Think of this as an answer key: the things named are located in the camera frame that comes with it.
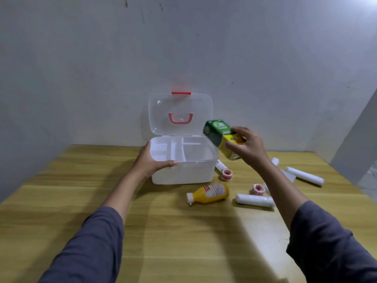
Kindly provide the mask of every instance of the tiled floor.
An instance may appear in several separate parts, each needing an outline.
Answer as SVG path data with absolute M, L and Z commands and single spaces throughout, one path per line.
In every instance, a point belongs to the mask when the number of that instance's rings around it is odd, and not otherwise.
M 359 189 L 377 203 L 377 161 L 357 183 Z

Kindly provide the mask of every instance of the plastic box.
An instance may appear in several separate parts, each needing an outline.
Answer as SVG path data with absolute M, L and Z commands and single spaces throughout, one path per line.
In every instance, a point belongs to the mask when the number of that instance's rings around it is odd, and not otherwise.
M 158 185 L 210 182 L 218 149 L 202 135 L 204 124 L 213 117 L 212 99 L 206 94 L 172 92 L 154 94 L 148 103 L 152 132 L 150 154 L 156 161 L 178 164 L 152 175 Z

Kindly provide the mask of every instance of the sleeve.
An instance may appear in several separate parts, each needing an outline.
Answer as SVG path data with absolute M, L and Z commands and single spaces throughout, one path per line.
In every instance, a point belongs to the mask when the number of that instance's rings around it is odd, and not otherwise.
M 351 231 L 312 201 L 293 217 L 286 252 L 308 283 L 377 282 L 377 261 Z
M 97 209 L 38 282 L 115 282 L 122 259 L 123 236 L 123 221 L 118 212 L 110 207 Z

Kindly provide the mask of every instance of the red tape spool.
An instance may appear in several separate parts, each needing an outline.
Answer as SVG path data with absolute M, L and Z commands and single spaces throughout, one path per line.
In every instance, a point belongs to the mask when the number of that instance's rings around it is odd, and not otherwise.
M 221 178 L 224 180 L 224 181 L 230 181 L 232 179 L 232 176 L 233 176 L 233 173 L 231 170 L 224 170 L 222 173 L 221 173 Z
M 252 187 L 252 194 L 253 195 L 263 195 L 265 193 L 266 189 L 264 188 L 264 186 L 260 185 L 260 184 L 255 184 L 253 187 Z

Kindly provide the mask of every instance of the green and yellow box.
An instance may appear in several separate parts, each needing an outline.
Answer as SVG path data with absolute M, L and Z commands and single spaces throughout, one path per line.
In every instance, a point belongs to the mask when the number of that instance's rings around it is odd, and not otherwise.
M 223 120 L 207 121 L 203 128 L 203 133 L 229 160 L 236 160 L 239 158 L 237 154 L 225 147 L 225 143 L 226 141 L 232 141 L 238 145 L 244 145 L 245 142 Z

